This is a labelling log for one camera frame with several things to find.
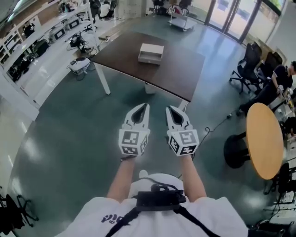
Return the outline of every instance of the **power cord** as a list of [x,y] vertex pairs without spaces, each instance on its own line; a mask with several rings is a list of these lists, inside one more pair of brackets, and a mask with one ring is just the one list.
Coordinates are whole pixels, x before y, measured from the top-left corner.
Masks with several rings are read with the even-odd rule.
[[[199,148],[200,146],[201,146],[201,144],[203,143],[203,141],[205,140],[205,138],[211,133],[211,132],[214,132],[221,124],[223,124],[226,120],[228,120],[228,119],[230,119],[231,117],[232,117],[232,113],[233,112],[235,112],[236,110],[233,110],[229,115],[227,115],[226,116],[226,118],[225,119],[223,119],[213,130],[211,130],[209,127],[205,127],[205,131],[207,132],[207,134],[203,137],[203,139],[201,140],[201,142],[199,143],[199,145],[198,145],[198,147],[197,148]],[[194,154],[192,154],[192,160],[194,160],[194,158],[195,158],[195,153]]]

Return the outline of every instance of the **black strap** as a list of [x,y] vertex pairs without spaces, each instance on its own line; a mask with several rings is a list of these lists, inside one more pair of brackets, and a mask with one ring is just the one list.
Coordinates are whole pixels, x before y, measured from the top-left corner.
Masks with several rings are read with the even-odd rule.
[[136,219],[139,215],[140,211],[136,210],[136,207],[134,207],[129,213],[127,213],[120,221],[118,221],[115,226],[113,226],[109,233],[106,235],[106,237],[111,237],[114,235],[117,231],[121,229],[121,227],[128,225],[130,221],[133,219]]
[[198,225],[209,237],[220,237],[219,235],[216,235],[212,231],[210,231],[203,223],[201,223],[199,220],[197,220],[194,216],[192,216],[186,208],[179,206],[179,209],[175,209],[174,213],[180,214],[184,216],[186,219],[190,220],[192,223]]
[[[209,237],[220,237],[216,235],[212,231],[210,231],[203,223],[197,220],[194,216],[192,216],[186,208],[179,206],[178,209],[175,209],[174,212],[176,214],[180,214],[184,216],[186,219],[190,220],[192,223],[198,225]],[[128,225],[129,222],[136,219],[139,215],[140,211],[137,211],[136,207],[134,207],[129,213],[127,213],[120,221],[118,221],[115,226],[113,226],[109,233],[105,237],[111,237],[117,231],[119,231],[123,226]]]

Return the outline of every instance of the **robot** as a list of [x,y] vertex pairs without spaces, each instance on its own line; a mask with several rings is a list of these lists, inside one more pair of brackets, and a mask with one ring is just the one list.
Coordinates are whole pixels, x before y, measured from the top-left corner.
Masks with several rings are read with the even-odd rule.
[[[141,104],[130,110],[119,130],[119,148],[124,155],[141,156],[148,144],[150,134],[150,106]],[[194,154],[199,145],[197,131],[186,113],[180,109],[168,106],[166,108],[166,123],[169,145],[177,156]]]

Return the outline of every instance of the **gray floor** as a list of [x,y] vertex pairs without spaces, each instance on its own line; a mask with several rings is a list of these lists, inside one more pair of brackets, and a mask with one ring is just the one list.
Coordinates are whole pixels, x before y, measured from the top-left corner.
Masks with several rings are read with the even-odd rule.
[[[167,24],[167,18],[148,17],[132,30],[166,39],[206,56],[202,75],[187,107],[187,114],[200,140],[205,127],[214,128],[227,114],[247,100],[230,85],[244,49],[222,34],[197,25],[182,32]],[[69,74],[40,109],[18,151],[9,193],[21,193],[34,204],[40,221],[16,233],[22,237],[51,237],[75,218],[83,205],[95,196],[105,196],[121,156],[118,130],[126,112],[150,104],[150,141],[137,161],[134,177],[141,169],[149,173],[179,175],[179,158],[166,144],[165,107],[180,100],[165,92],[147,95],[143,83],[105,70],[111,94],[105,95],[95,71],[83,81]],[[250,162],[231,169],[223,157],[223,144],[232,134],[245,131],[245,119],[233,116],[211,133],[199,147],[194,163],[212,198],[226,196],[247,224],[262,218],[262,208],[271,197],[263,195],[265,182]]]

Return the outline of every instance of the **glass door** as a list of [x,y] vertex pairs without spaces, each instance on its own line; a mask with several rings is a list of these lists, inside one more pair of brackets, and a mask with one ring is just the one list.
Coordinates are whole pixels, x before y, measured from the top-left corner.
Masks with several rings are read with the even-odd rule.
[[260,0],[212,0],[207,25],[242,43],[259,10]]

